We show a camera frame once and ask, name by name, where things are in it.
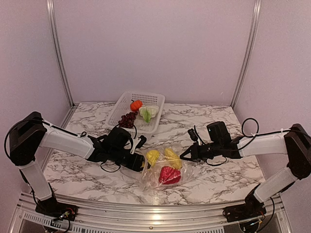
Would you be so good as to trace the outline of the fake white cauliflower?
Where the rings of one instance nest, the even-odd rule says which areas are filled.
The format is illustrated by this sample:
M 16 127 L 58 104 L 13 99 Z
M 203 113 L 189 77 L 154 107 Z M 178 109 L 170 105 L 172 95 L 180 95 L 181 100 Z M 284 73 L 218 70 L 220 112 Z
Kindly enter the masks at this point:
M 154 118 L 159 111 L 157 105 L 147 105 L 139 108 L 139 114 L 143 117 L 144 121 L 149 123 L 152 118 Z

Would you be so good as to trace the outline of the clear zip top bag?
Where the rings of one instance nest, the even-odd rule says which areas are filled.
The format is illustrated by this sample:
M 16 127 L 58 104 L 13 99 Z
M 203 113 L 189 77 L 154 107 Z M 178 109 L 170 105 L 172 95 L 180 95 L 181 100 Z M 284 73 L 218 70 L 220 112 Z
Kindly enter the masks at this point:
M 166 144 L 144 153 L 144 162 L 139 180 L 143 190 L 174 187 L 194 180 L 198 172 L 192 162 L 180 159 L 180 144 Z

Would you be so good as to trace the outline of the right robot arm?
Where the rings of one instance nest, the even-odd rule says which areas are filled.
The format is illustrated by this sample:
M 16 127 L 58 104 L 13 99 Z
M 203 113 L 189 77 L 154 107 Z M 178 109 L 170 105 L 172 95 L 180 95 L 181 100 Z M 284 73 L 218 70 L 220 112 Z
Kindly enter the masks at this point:
M 271 196 L 311 174 L 311 137 L 300 124 L 270 133 L 244 134 L 235 139 L 231 138 L 222 121 L 208 124 L 207 131 L 211 139 L 208 144 L 200 141 L 196 128 L 188 131 L 194 143 L 180 155 L 180 159 L 200 162 L 216 156 L 241 159 L 266 154 L 284 154 L 288 157 L 288 164 L 284 168 L 247 195 L 241 206 L 244 217 L 252 217 Z

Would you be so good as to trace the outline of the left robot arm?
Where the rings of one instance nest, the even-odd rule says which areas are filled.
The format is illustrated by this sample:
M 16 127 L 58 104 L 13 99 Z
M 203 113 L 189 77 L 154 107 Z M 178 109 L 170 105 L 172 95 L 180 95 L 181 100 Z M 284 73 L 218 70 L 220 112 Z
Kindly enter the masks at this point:
M 39 112 L 32 112 L 9 129 L 3 148 L 8 159 L 19 168 L 31 187 L 38 199 L 38 206 L 49 215 L 57 216 L 62 210 L 61 204 L 36 161 L 35 155 L 39 148 L 69 153 L 93 163 L 111 161 L 118 167 L 140 172 L 145 159 L 136 150 L 146 141 L 145 136 L 132 136 L 119 126 L 99 137 L 86 132 L 73 133 L 45 121 Z

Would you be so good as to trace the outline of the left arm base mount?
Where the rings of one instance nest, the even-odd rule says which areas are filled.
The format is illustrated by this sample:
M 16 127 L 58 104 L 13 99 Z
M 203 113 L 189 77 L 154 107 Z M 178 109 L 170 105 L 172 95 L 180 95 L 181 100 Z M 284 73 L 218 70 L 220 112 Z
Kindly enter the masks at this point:
M 63 202 L 58 202 L 55 194 L 52 192 L 52 196 L 46 200 L 36 199 L 35 211 L 40 214 L 54 217 L 54 221 L 58 220 L 69 220 L 74 221 L 77 215 L 78 207 L 73 204 L 67 204 Z

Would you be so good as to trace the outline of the fake orange tomato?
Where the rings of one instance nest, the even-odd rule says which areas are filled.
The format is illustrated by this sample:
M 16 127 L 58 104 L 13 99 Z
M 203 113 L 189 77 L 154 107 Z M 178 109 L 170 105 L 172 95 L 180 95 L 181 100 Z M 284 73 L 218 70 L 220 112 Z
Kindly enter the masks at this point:
M 131 109 L 131 111 L 136 112 L 142 106 L 143 106 L 142 101 L 140 101 L 140 100 L 133 100 L 132 103 L 130 104 L 130 109 Z

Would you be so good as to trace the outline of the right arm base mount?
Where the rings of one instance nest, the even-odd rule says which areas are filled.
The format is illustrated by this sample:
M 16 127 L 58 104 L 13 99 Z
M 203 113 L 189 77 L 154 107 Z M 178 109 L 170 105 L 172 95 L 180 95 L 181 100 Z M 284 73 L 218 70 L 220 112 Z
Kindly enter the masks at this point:
M 248 194 L 243 204 L 228 206 L 223 210 L 223 216 L 227 222 L 245 220 L 265 214 L 266 209 L 264 203 L 258 201 L 254 193 Z

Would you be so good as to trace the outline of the fake purple grapes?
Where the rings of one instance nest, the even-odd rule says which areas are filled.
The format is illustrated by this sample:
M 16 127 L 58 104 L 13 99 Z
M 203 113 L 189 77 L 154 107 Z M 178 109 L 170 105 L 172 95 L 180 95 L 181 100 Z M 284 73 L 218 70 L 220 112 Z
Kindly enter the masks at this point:
M 137 112 L 129 112 L 121 116 L 121 120 L 118 121 L 118 125 L 123 128 L 131 129 L 134 127 L 134 121 L 136 120 Z

